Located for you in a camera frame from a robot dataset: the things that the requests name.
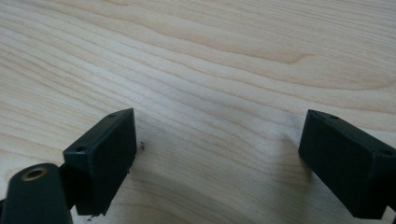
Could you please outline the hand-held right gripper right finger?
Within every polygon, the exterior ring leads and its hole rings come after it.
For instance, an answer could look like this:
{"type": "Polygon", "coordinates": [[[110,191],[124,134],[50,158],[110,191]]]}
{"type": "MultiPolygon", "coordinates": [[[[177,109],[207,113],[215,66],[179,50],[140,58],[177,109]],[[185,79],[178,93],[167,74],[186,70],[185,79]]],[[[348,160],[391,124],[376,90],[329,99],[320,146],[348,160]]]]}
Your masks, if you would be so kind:
{"type": "Polygon", "coordinates": [[[396,148],[334,115],[308,110],[299,156],[353,217],[396,211],[396,148]]]}

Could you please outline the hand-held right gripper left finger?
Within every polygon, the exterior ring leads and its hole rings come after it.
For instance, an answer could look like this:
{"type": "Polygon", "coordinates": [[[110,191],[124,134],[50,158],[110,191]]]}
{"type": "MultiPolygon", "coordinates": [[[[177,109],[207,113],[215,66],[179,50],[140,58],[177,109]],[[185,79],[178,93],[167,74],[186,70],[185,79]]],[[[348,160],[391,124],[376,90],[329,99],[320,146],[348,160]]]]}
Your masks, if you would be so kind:
{"type": "Polygon", "coordinates": [[[68,207],[104,215],[129,174],[137,151],[132,108],[111,113],[64,150],[61,180],[68,207]]]}

